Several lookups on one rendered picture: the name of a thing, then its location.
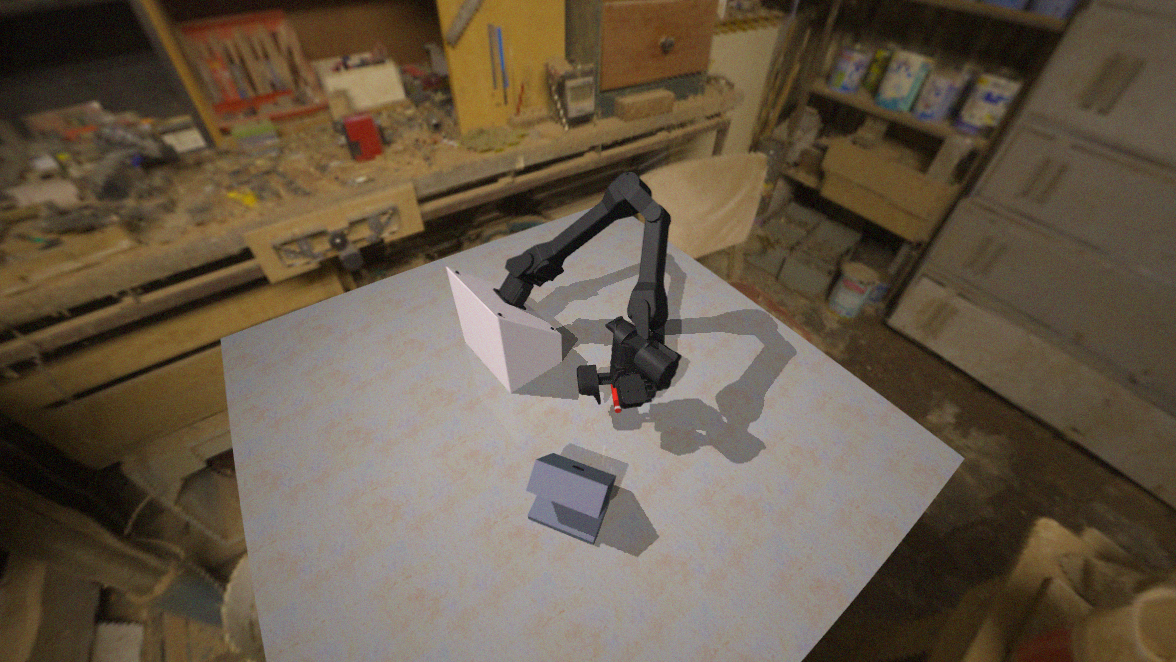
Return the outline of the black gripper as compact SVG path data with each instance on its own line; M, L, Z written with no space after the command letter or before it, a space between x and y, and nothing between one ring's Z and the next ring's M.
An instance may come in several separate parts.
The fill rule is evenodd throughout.
M587 396L594 396L596 399L597 403L601 404L599 385L612 385L612 377L619 370L624 370L624 373L632 373L632 372L635 372L635 369L636 369L635 368L635 363L632 363L632 365L621 363L615 357L613 357L613 355L612 355L612 360L610 360L610 372L609 373L597 373L596 365L579 366L577 367L577 389L579 389L579 394L587 395ZM656 385L656 388L657 388L657 392L662 392L664 389L669 389L670 386L671 386L671 381L668 385L664 385L664 387L661 387L661 388L659 388L659 386Z

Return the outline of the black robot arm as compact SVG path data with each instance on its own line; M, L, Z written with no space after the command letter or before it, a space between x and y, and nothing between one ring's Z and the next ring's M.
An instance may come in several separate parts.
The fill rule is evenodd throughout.
M668 319L668 299L664 290L667 238L671 218L652 199L652 190L633 172L624 172L608 186L600 203L575 223L553 238L534 245L522 254L508 258L505 282L493 288L505 303L526 310L524 301L534 285L553 281L564 272L562 265L574 250L600 230L619 219L632 218L639 212L644 218L639 282L632 290L628 317L615 317L604 325L613 333L612 355L624 365L635 363L635 372L619 370L612 377L617 388L619 404L623 409L652 403L659 388L676 375L682 357L664 345L664 323ZM649 330L652 329L652 332ZM643 375L652 380L643 380Z

